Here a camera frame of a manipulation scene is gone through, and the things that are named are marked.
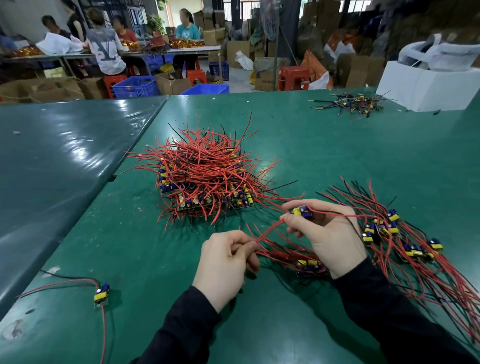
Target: white shirt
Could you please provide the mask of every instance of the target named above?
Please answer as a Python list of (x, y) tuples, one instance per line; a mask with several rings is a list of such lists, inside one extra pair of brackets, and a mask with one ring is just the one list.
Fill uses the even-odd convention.
[(117, 50), (123, 50), (123, 46), (113, 29), (88, 29), (86, 38), (104, 74), (114, 75), (125, 70), (126, 64), (117, 52)]

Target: green table surface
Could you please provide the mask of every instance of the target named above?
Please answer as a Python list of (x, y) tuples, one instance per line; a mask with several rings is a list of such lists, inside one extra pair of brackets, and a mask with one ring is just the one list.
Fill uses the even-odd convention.
[[(134, 151), (175, 135), (168, 126), (258, 133), (243, 148), (260, 156), (260, 168), (282, 161), (268, 177), (283, 196), (315, 197), (339, 176), (365, 184), (372, 179), (381, 201), (394, 203), (401, 217), (442, 240), (445, 255), (480, 286), (477, 217), (480, 206), (480, 144), (477, 99), (465, 111), (406, 112), (391, 101), (368, 119), (337, 110), (315, 111), (308, 99), (328, 91), (270, 92), (171, 97)], [(126, 160), (119, 171), (134, 166)], [(202, 242), (215, 231), (237, 229), (233, 214), (219, 227), (198, 221), (157, 223), (160, 209), (155, 176), (144, 170), (119, 174), (84, 213), (45, 269), (92, 276), (111, 285), (107, 309), (106, 363), (140, 355), (176, 298), (191, 284)], [(277, 217), (245, 209), (245, 223), (266, 229)], [(59, 281), (39, 274), (28, 289)], [(211, 346), (211, 363), (382, 363), (378, 343), (347, 317), (328, 282), (287, 290), (270, 269), (248, 279), (228, 306)], [(102, 319), (93, 308), (91, 287), (58, 288), (17, 301), (0, 323), (1, 363), (97, 363)], [(438, 321), (454, 333), (448, 318)]]

